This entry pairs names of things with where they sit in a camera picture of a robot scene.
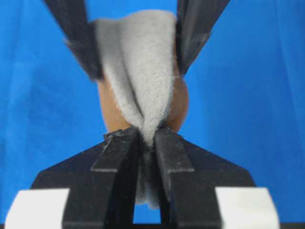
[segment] gray fabric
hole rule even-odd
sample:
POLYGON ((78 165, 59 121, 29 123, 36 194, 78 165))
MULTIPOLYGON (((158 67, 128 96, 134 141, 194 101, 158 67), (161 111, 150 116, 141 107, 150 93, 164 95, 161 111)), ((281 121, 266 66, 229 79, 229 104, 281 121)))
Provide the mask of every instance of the gray fabric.
POLYGON ((175 16, 145 10, 119 21, 95 22, 103 71, 124 118, 146 143, 140 161, 137 203, 158 207, 153 137, 170 111, 173 94, 175 16))

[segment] blue backdrop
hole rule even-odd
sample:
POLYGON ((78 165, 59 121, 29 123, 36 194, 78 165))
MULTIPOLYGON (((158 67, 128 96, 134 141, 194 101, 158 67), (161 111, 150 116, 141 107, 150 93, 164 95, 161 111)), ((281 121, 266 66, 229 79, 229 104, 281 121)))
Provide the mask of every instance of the blue backdrop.
MULTIPOLYGON (((90 0, 90 19, 176 0, 90 0)), ((37 173, 102 141, 97 87, 41 0, 0 1, 0 222, 37 173)), ((232 0, 185 79, 187 140, 248 169, 305 221, 305 1, 232 0)), ((157 212, 137 208, 137 222, 157 212)))

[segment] white pad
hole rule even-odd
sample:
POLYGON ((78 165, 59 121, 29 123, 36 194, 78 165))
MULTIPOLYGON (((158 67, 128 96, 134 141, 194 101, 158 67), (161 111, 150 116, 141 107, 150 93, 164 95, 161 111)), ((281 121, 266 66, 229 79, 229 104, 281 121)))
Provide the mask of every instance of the white pad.
POLYGON ((68 188, 21 190, 8 212, 5 229, 61 229, 68 188))
POLYGON ((280 229, 279 217, 262 187, 216 187, 222 229, 280 229))

